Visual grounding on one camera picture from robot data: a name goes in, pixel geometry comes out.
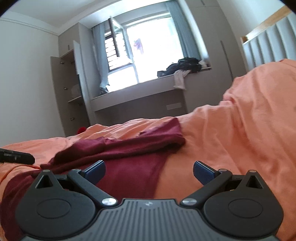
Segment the dark red shirt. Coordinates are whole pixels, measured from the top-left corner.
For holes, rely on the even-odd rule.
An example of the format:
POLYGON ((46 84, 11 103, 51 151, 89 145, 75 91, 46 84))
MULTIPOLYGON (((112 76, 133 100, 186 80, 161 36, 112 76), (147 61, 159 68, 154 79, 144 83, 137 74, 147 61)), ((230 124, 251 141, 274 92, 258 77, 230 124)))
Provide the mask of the dark red shirt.
POLYGON ((31 167, 20 173, 13 169, 1 171, 1 180, 11 176, 1 190, 1 238, 19 240, 22 237, 15 219, 16 206, 42 170, 64 174, 102 160, 106 164, 106 174, 96 182, 97 187, 118 201, 123 198, 151 199, 168 156, 177 152, 185 142, 178 119, 172 118, 132 138, 80 139, 57 152, 48 162, 41 162, 39 168, 31 167))

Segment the dark clothes pile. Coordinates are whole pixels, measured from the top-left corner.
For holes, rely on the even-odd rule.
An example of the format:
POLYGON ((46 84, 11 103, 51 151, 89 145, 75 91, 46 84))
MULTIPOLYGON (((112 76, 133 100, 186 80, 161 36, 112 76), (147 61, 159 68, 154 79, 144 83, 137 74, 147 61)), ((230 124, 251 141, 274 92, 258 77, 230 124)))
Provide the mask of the dark clothes pile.
POLYGON ((190 70, 192 73, 197 73, 202 69, 202 65, 199 63, 200 60, 196 58, 185 57, 179 59, 177 63, 173 63, 165 71, 158 71, 157 77, 163 77, 174 74, 177 70, 187 71, 190 70))

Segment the orange duvet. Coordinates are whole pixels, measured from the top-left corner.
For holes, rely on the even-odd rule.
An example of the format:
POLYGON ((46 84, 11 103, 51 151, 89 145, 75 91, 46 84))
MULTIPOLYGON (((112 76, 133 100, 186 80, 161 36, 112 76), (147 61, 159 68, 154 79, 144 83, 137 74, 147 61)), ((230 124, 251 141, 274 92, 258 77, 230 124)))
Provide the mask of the orange duvet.
POLYGON ((235 174, 255 169, 279 200, 281 240, 295 240, 295 61, 260 65, 236 78, 217 106, 178 117, 185 146, 160 174, 156 198, 180 198, 201 187, 200 160, 235 174))

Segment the red object behind bed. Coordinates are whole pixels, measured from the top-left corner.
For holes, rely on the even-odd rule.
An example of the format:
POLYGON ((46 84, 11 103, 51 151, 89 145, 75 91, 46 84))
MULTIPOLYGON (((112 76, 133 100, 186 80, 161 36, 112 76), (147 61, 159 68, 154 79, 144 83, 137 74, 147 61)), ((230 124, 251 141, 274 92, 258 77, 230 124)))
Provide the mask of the red object behind bed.
POLYGON ((87 130, 87 128, 85 126, 82 126, 78 129, 77 134, 79 135, 79 134, 85 132, 86 130, 87 130))

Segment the open grey wardrobe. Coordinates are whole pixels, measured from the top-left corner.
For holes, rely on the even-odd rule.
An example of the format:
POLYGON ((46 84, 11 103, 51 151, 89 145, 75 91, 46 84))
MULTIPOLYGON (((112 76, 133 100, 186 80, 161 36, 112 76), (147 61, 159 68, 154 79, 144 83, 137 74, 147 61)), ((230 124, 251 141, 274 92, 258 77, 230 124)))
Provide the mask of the open grey wardrobe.
POLYGON ((73 49, 61 57, 50 57, 53 87, 65 136, 76 135, 79 128, 89 127, 90 119, 85 103, 84 76, 81 70, 81 49, 73 41, 73 49))

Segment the grey window bench cabinet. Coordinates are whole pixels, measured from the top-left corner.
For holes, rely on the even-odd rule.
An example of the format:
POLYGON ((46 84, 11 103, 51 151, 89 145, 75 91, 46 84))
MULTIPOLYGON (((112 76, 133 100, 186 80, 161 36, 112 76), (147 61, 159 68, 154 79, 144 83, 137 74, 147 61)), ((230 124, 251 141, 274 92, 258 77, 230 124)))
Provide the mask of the grey window bench cabinet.
POLYGON ((96 121, 105 126, 124 123, 136 118, 162 118, 190 113, 205 105, 210 67, 185 77, 186 90, 174 88, 174 76, 169 75, 95 97, 91 107, 96 121), (180 102, 181 108, 167 110, 166 105, 180 102))

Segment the white garment hanging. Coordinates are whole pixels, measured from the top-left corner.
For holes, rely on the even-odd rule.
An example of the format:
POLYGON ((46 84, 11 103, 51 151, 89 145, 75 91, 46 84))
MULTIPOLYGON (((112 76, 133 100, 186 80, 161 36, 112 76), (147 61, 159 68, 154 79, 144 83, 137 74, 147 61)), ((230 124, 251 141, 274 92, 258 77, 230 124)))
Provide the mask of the white garment hanging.
POLYGON ((191 70, 177 70, 174 73, 174 88, 186 90, 185 77, 191 73, 191 70))

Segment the left blue-grey curtain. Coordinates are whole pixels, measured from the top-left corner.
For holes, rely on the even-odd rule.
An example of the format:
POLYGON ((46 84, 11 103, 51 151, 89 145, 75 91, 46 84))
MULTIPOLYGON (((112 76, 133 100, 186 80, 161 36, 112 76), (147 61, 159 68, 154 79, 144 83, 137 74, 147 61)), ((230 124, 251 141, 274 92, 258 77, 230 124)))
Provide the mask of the left blue-grey curtain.
POLYGON ((105 48, 105 27, 104 22, 92 28, 94 46, 96 52, 96 63, 100 76, 99 95, 107 94, 109 66, 105 48))

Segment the blue-grey curtain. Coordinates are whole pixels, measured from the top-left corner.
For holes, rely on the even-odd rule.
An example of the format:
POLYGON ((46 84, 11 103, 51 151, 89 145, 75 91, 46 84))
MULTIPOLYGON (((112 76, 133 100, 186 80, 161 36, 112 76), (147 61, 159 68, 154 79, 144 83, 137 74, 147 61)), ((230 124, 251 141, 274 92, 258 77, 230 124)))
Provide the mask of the blue-grey curtain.
POLYGON ((92 28, 94 46, 96 52, 96 63, 100 76, 99 95, 107 94, 109 66, 105 48, 105 27, 104 22, 92 28))
POLYGON ((209 54, 197 22, 186 1, 167 1, 184 57, 197 58, 210 67, 209 54))

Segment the open window sash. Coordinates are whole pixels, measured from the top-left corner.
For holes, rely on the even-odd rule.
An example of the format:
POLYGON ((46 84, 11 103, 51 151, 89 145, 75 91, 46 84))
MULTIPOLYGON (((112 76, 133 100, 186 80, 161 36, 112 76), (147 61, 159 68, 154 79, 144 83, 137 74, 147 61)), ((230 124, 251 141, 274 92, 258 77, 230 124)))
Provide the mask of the open window sash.
POLYGON ((109 71, 117 70, 130 64, 126 51, 123 27, 113 18, 107 21, 108 31, 105 33, 105 50, 109 71))

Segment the grey padded headboard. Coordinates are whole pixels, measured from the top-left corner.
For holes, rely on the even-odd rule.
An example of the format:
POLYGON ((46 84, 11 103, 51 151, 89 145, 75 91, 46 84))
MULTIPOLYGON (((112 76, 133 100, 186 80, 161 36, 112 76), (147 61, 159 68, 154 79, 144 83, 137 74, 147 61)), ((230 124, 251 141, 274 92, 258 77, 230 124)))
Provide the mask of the grey padded headboard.
POLYGON ((248 71, 269 62, 295 60, 295 13, 282 7, 241 37, 248 71))

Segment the pink garment outside window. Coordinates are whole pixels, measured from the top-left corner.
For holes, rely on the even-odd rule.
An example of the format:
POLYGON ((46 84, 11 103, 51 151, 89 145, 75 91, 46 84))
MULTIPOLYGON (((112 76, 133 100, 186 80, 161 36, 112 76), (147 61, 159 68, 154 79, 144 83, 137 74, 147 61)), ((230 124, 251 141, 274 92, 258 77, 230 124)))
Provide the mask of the pink garment outside window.
POLYGON ((142 46, 142 41, 140 38, 138 38, 137 40, 134 41, 133 46, 138 53, 142 54, 144 52, 143 46, 142 46))

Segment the tall grey wardrobe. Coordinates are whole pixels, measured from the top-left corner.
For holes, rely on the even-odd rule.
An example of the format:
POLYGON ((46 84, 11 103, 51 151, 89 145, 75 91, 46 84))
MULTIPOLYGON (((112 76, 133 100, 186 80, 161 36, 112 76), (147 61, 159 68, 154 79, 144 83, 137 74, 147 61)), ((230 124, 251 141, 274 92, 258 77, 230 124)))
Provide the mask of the tall grey wardrobe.
POLYGON ((217 1, 186 1, 191 17, 197 24, 211 68, 185 78, 184 92, 189 112, 206 104, 217 105, 235 77, 246 73, 243 57, 234 33, 217 1))

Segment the right blue-grey curtain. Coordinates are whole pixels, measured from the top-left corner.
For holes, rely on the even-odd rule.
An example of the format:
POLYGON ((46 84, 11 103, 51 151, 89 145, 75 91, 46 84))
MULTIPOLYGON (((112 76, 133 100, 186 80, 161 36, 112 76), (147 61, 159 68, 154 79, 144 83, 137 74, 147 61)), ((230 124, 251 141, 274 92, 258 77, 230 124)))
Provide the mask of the right blue-grey curtain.
POLYGON ((210 67, 209 54, 197 22, 186 1, 167 1, 184 57, 197 58, 210 67))

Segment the white wall socket plate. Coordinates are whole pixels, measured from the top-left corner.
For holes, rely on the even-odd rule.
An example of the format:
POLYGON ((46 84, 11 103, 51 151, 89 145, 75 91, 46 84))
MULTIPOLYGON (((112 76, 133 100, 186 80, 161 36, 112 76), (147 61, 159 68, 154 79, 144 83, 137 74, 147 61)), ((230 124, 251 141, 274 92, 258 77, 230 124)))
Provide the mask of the white wall socket plate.
POLYGON ((181 107, 182 107, 182 104, 180 102, 166 105, 167 110, 173 110, 181 107))

